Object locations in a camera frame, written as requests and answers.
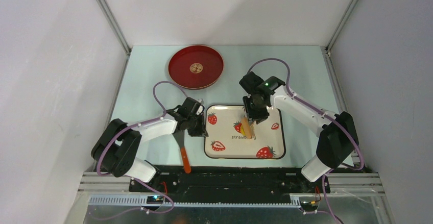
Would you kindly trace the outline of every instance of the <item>strawberry tray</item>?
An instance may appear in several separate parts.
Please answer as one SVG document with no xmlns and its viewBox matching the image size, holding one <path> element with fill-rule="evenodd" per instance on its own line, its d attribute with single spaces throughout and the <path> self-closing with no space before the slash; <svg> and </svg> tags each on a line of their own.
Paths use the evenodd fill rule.
<svg viewBox="0 0 433 224">
<path fill-rule="evenodd" d="M 281 113 L 268 108 L 269 117 L 254 124 L 253 139 L 247 139 L 240 120 L 245 116 L 243 106 L 213 105 L 207 109 L 204 152 L 210 158 L 280 159 L 285 154 Z"/>
</svg>

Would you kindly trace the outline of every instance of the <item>white tabletop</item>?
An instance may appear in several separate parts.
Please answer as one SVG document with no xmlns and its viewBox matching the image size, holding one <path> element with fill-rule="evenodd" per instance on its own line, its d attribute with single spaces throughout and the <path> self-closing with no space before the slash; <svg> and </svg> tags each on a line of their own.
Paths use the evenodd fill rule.
<svg viewBox="0 0 433 224">
<path fill-rule="evenodd" d="M 152 88 L 159 81 L 168 80 L 168 62 L 174 53 L 185 46 L 134 46 L 114 107 L 112 119 L 125 122 L 146 120 L 162 110 L 152 96 Z M 238 84 L 249 67 L 264 58 L 285 60 L 291 68 L 290 86 L 305 99 L 331 111 L 338 112 L 331 82 L 319 46 L 285 45 L 215 45 L 224 59 L 220 79 L 203 90 L 186 90 L 188 96 L 204 100 L 206 107 L 214 104 L 242 104 L 246 95 Z M 286 79 L 285 67 L 275 61 L 257 65 L 253 71 L 264 80 L 270 76 Z M 158 86 L 156 94 L 167 109 L 182 104 L 185 97 L 170 84 Z M 318 139 L 303 124 L 281 111 L 286 154 L 272 159 L 211 159 L 204 154 L 204 138 L 185 134 L 185 148 L 191 166 L 230 167 L 302 167 L 315 154 Z M 174 137 L 161 136 L 141 142 L 137 157 L 152 164 L 182 165 L 179 147 Z M 353 165 L 349 156 L 346 163 Z"/>
</svg>

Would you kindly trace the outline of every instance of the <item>strawberry print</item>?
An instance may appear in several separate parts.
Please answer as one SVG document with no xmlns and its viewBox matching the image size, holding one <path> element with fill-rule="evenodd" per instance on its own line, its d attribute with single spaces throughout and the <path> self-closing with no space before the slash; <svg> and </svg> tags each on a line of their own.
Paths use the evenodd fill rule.
<svg viewBox="0 0 433 224">
<path fill-rule="evenodd" d="M 270 146 L 265 146 L 261 148 L 256 154 L 256 157 L 260 159 L 272 159 L 274 156 L 275 156 L 274 148 Z"/>
<path fill-rule="evenodd" d="M 207 115 L 207 121 L 209 121 L 209 123 L 211 125 L 214 125 L 217 123 L 217 116 L 215 115 L 215 113 L 209 113 Z"/>
<path fill-rule="evenodd" d="M 226 149 L 226 147 L 219 141 L 213 141 L 210 145 L 214 151 L 224 151 Z"/>
<path fill-rule="evenodd" d="M 271 130 L 277 130 L 278 128 L 280 128 L 280 124 L 279 124 L 279 123 L 274 123 L 274 124 L 271 126 Z"/>
<path fill-rule="evenodd" d="M 241 132 L 241 130 L 240 130 L 240 129 L 242 128 L 242 123 L 241 123 L 240 121 L 234 123 L 233 127 L 234 127 L 234 129 L 235 129 L 237 132 L 239 132 L 239 133 L 242 134 L 242 132 Z"/>
</svg>

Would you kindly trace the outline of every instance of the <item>red plate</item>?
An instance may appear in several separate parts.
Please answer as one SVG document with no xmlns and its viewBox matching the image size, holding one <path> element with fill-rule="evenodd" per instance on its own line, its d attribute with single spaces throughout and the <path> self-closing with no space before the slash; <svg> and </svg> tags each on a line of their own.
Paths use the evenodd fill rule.
<svg viewBox="0 0 433 224">
<path fill-rule="evenodd" d="M 193 45 L 178 51 L 170 60 L 169 75 L 176 84 L 190 90 L 211 86 L 221 76 L 224 61 L 214 49 Z"/>
</svg>

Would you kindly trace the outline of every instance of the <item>wall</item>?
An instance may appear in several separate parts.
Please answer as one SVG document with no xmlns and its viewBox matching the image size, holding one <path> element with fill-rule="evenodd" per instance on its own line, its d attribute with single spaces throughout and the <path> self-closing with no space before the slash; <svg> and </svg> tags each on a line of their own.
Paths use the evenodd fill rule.
<svg viewBox="0 0 433 224">
<path fill-rule="evenodd" d="M 350 0 L 107 0 L 132 45 L 326 45 Z"/>
<path fill-rule="evenodd" d="M 433 0 L 360 0 L 331 58 L 397 223 L 431 223 Z"/>
<path fill-rule="evenodd" d="M 0 0 L 0 219 L 63 223 L 123 53 L 95 0 Z"/>
</svg>

